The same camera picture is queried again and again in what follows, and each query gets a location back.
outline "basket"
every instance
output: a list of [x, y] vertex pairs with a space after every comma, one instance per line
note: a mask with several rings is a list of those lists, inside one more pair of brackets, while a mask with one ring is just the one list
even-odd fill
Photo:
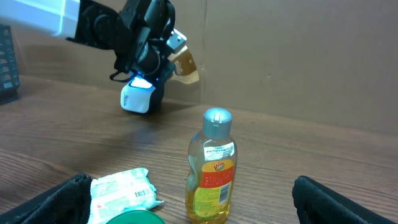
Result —
[[19, 73], [9, 26], [0, 24], [0, 99], [14, 96], [19, 87]]

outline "green round object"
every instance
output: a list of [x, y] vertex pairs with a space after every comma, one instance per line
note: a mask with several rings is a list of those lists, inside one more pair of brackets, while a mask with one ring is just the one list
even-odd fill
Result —
[[166, 224], [166, 222], [153, 212], [135, 210], [124, 212], [112, 218], [106, 224]]

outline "white plastic packet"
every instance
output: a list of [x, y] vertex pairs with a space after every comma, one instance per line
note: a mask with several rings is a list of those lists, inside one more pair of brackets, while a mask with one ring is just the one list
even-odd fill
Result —
[[106, 223], [123, 211], [149, 210], [161, 204], [147, 174], [147, 169], [137, 168], [93, 180], [88, 224]]

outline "transparent plastic bottle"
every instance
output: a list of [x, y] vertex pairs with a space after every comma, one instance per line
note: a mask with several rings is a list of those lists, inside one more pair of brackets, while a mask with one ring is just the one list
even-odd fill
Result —
[[185, 206], [194, 224], [220, 224], [227, 219], [238, 160], [236, 143], [229, 135], [231, 123], [229, 111], [209, 109], [203, 130], [189, 145]]

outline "wooden table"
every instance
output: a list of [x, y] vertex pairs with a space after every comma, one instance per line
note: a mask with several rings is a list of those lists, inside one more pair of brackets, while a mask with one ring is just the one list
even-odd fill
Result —
[[[123, 111], [119, 92], [21, 76], [0, 106], [0, 213], [73, 175], [149, 169], [167, 223], [185, 214], [187, 147], [207, 105], [165, 101], [161, 113]], [[307, 175], [398, 222], [398, 138], [231, 110], [238, 145], [227, 223], [298, 223], [294, 180]]]

